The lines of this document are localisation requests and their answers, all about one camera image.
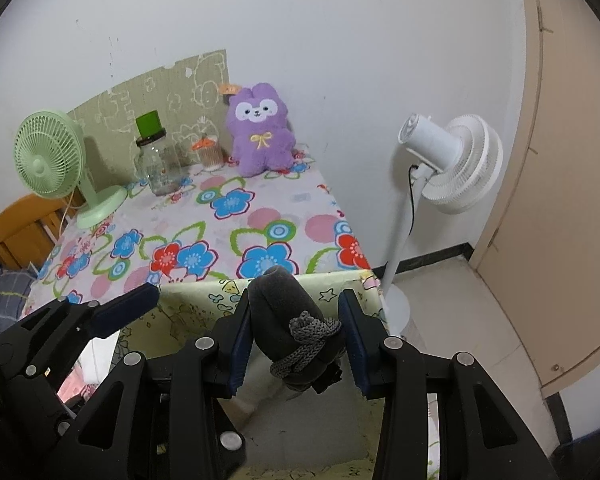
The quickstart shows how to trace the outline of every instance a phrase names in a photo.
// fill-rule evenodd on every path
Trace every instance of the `cardboard headboard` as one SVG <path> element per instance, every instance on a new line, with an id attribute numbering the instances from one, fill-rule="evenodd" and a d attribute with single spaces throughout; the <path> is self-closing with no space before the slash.
<path id="1" fill-rule="evenodd" d="M 69 116 L 84 130 L 87 165 L 96 190 L 137 179 L 134 157 L 139 137 L 136 117 L 158 110 L 184 165 L 197 162 L 190 151 L 200 135 L 218 135 L 231 152 L 224 127 L 227 106 L 218 86 L 229 82 L 226 52 L 188 57 L 129 79 L 74 108 Z"/>

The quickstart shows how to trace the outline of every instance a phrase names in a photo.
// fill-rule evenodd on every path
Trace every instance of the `orange wooden chair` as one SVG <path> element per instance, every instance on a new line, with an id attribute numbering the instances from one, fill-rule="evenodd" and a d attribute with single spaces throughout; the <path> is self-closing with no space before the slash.
<path id="1" fill-rule="evenodd" d="M 84 203 L 74 196 L 72 206 Z M 0 213 L 0 264 L 7 269 L 25 269 L 29 263 L 42 267 L 55 241 L 45 230 L 58 239 L 60 222 L 67 202 L 48 200 L 31 194 L 24 196 Z M 70 208 L 67 216 L 73 217 Z"/>

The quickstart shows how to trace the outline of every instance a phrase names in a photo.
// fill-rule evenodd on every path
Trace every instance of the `fan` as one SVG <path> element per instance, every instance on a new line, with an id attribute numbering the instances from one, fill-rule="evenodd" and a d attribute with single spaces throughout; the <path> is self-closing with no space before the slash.
<path id="1" fill-rule="evenodd" d="M 498 134 L 476 115 L 455 118 L 445 129 L 412 114 L 398 133 L 398 142 L 422 162 L 409 169 L 411 222 L 403 223 L 389 258 L 381 286 L 383 306 L 392 335 L 407 325 L 411 310 L 404 293 L 393 284 L 400 256 L 413 229 L 420 198 L 440 211 L 458 214 L 474 206 L 496 182 L 502 168 L 502 142 Z"/>
<path id="2" fill-rule="evenodd" d="M 86 200 L 77 224 L 87 229 L 113 213 L 125 201 L 121 186 L 96 193 L 88 176 L 80 124 L 67 114 L 43 110 L 22 122 L 13 147 L 16 171 L 25 186 L 42 198 L 58 199 L 75 187 Z"/>

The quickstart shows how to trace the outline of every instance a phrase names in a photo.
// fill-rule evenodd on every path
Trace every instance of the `rolled gray cloth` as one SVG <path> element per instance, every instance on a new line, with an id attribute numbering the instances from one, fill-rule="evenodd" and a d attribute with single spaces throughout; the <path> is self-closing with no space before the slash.
<path id="1" fill-rule="evenodd" d="M 345 335 L 284 267 L 273 266 L 248 286 L 253 338 L 273 361 L 271 373 L 296 391 L 321 393 L 340 380 Z"/>

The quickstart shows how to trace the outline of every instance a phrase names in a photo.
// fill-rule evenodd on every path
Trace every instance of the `stuffed animal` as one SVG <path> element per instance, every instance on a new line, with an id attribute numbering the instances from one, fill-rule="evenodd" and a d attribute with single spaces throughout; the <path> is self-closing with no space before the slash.
<path id="1" fill-rule="evenodd" d="M 229 98 L 226 127 L 234 137 L 232 157 L 240 176 L 288 170 L 294 164 L 294 134 L 286 127 L 286 106 L 273 86 L 259 83 Z"/>

